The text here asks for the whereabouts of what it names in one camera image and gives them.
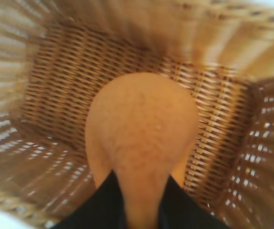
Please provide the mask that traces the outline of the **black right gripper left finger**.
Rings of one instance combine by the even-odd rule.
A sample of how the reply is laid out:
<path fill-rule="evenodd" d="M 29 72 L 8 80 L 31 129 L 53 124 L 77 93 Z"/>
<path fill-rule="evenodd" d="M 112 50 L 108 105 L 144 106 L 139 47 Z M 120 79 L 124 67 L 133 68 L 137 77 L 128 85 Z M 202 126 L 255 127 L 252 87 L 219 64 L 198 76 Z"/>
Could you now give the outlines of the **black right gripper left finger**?
<path fill-rule="evenodd" d="M 95 193 L 54 229 L 126 229 L 123 198 L 112 171 Z"/>

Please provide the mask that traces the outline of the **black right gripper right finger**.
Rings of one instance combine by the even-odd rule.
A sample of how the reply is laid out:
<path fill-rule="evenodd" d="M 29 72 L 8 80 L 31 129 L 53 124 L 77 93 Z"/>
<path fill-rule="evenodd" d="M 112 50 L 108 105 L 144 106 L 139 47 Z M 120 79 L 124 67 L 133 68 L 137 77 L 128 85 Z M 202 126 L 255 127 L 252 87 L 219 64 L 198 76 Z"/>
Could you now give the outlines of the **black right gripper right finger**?
<path fill-rule="evenodd" d="M 176 183 L 172 176 L 167 180 L 159 207 L 160 229 L 227 229 L 228 226 L 205 212 Z"/>

